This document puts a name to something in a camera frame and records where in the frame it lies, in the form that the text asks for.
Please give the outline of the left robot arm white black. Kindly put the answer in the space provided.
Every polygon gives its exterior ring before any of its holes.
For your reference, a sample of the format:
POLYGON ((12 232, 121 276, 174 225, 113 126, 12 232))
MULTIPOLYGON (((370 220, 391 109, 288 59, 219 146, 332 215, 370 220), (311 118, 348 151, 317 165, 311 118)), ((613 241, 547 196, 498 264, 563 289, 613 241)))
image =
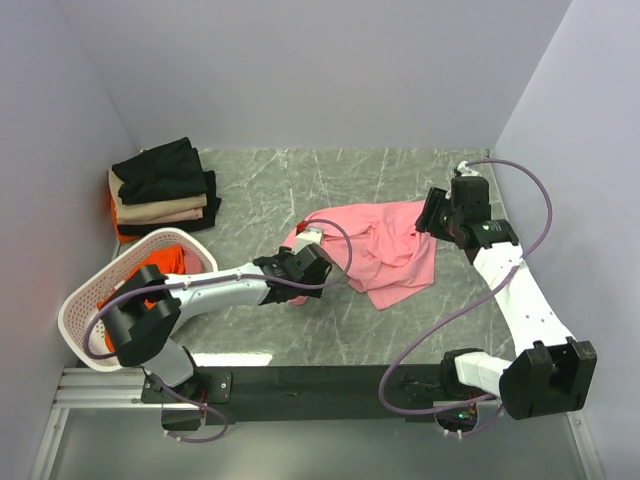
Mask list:
POLYGON ((195 375, 196 364, 171 339, 187 320, 235 306, 285 303, 322 296, 332 264, 317 244, 297 252, 282 247, 235 269, 195 275, 162 274, 144 267, 105 305, 101 321, 123 367, 141 367, 169 387, 195 375))

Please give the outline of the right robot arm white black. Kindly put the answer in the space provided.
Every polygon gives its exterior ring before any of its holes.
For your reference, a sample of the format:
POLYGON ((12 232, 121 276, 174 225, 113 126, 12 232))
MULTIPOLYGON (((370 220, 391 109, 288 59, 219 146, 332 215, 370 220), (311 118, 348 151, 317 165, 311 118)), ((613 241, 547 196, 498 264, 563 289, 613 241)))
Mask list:
POLYGON ((474 387, 501 399, 516 420, 583 408, 597 363, 595 347, 578 341, 559 320, 523 258, 505 219, 494 219, 489 186, 458 179, 446 191, 431 188, 416 229, 463 250, 494 293, 514 343, 512 362, 479 349, 445 354, 441 384, 450 395, 474 387))

